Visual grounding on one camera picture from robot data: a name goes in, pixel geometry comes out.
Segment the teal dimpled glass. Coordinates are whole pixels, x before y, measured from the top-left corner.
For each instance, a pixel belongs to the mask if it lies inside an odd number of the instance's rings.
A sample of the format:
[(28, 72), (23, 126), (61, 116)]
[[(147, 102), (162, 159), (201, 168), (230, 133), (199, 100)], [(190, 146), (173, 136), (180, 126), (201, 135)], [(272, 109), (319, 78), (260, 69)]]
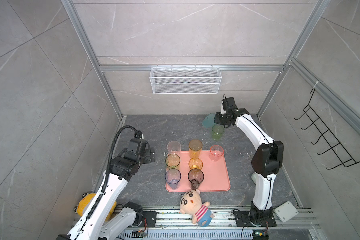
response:
[(203, 122), (202, 122), (202, 126), (204, 128), (212, 128), (214, 125), (215, 125), (215, 113), (211, 113), (211, 114), (208, 114)]

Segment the short pink glass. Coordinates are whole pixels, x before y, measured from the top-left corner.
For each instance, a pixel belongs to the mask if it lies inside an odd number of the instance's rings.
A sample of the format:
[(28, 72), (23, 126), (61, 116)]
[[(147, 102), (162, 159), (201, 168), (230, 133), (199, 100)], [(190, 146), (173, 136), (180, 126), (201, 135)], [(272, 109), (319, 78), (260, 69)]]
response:
[(212, 161), (219, 161), (224, 155), (224, 149), (219, 145), (213, 145), (210, 147), (210, 159)]

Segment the tall yellow glass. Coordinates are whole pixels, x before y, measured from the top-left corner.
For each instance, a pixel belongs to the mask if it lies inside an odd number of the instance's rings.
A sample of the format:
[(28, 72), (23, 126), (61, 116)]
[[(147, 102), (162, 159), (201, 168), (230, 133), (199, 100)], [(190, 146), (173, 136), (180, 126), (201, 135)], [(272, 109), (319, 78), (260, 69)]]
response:
[(191, 140), (189, 142), (189, 156), (191, 159), (198, 158), (201, 154), (203, 143), (200, 140)]

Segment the tall green glass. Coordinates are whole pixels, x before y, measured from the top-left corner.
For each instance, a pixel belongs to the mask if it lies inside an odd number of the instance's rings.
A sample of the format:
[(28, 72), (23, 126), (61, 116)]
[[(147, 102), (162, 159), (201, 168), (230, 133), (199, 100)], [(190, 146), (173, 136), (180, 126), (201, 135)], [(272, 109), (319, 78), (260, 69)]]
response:
[(167, 166), (167, 170), (179, 169), (179, 166), (180, 166), (180, 163), (181, 163), (181, 158), (177, 154), (169, 154), (166, 157), (165, 163), (166, 163), (166, 166)]

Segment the tall blue glass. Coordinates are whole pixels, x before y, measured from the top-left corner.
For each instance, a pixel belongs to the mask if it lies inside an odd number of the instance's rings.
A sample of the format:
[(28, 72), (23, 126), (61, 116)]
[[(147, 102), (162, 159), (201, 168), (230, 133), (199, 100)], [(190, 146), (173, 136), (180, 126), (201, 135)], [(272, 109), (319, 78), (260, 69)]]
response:
[(175, 168), (168, 169), (165, 174), (165, 180), (169, 187), (175, 190), (181, 180), (181, 172)]

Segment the clear glass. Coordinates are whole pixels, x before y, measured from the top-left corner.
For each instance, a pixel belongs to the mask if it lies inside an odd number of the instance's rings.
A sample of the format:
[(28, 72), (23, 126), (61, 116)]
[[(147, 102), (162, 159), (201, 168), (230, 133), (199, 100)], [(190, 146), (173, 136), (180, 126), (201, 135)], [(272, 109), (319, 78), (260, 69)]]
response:
[(171, 141), (167, 144), (168, 154), (179, 155), (181, 153), (181, 143), (177, 141)]

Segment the short yellow glass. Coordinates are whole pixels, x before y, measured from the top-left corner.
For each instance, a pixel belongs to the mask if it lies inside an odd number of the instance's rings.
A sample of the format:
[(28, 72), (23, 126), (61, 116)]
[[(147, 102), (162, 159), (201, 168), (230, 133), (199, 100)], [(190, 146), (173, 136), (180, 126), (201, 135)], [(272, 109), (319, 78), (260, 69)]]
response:
[(203, 168), (203, 161), (199, 158), (192, 158), (189, 160), (189, 168), (192, 169), (199, 169), (201, 170)]

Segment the pink plastic tray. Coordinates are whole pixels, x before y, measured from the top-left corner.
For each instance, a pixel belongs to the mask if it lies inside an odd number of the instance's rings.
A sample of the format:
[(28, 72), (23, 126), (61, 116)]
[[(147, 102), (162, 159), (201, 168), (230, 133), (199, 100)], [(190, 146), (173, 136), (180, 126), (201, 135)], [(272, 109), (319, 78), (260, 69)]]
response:
[[(184, 193), (191, 189), (191, 182), (188, 179), (188, 173), (191, 170), (189, 160), (191, 159), (188, 151), (181, 151), (181, 163), (179, 171), (181, 179), (176, 189), (172, 189), (168, 183), (165, 183), (168, 192)], [(225, 157), (221, 156), (219, 160), (211, 159), (210, 151), (201, 151), (200, 159), (203, 162), (202, 172), (204, 180), (199, 190), (201, 192), (226, 192), (231, 188), (230, 178), (226, 166)]]

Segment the dark grey glass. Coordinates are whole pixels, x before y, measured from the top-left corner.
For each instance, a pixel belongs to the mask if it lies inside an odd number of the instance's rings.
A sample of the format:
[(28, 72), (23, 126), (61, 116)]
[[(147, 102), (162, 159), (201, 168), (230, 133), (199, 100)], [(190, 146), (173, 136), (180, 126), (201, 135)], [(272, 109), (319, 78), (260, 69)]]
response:
[(191, 169), (188, 173), (188, 180), (192, 190), (197, 190), (204, 181), (204, 173), (200, 169)]

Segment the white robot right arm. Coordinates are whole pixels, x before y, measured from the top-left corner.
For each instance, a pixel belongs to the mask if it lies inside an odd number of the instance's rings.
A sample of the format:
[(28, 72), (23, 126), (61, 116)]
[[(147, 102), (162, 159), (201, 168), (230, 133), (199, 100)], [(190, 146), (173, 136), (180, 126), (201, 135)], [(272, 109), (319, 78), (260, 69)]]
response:
[(216, 112), (214, 123), (224, 128), (237, 126), (255, 147), (251, 160), (256, 190), (251, 202), (249, 219), (256, 227), (268, 224), (275, 227), (272, 192), (274, 182), (283, 164), (284, 144), (268, 136), (253, 120), (245, 108), (238, 108), (233, 97), (223, 97), (221, 111)]

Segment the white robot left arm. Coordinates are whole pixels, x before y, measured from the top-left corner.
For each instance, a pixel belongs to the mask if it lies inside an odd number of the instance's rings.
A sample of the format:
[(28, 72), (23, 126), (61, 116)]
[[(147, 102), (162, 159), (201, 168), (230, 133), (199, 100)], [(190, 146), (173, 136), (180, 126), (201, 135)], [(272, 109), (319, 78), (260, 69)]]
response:
[(144, 139), (133, 138), (119, 155), (111, 159), (101, 188), (88, 208), (68, 234), (58, 240), (114, 240), (127, 227), (144, 225), (142, 206), (128, 202), (120, 212), (107, 221), (114, 212), (113, 205), (132, 176), (142, 164), (155, 161), (155, 150)]

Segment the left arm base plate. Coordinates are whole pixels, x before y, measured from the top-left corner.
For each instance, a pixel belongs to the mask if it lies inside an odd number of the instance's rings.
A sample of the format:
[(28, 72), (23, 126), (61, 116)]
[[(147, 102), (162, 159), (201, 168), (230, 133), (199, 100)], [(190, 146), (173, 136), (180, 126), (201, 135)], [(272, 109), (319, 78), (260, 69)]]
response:
[(154, 228), (157, 221), (156, 211), (143, 211), (138, 218), (138, 228)]

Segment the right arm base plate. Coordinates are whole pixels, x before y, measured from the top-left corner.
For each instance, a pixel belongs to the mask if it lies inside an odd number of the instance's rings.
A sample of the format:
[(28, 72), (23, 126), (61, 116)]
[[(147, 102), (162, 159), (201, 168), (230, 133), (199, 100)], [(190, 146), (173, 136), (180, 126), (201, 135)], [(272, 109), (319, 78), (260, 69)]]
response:
[(276, 227), (276, 220), (271, 214), (270, 217), (251, 220), (250, 211), (233, 210), (237, 227)]

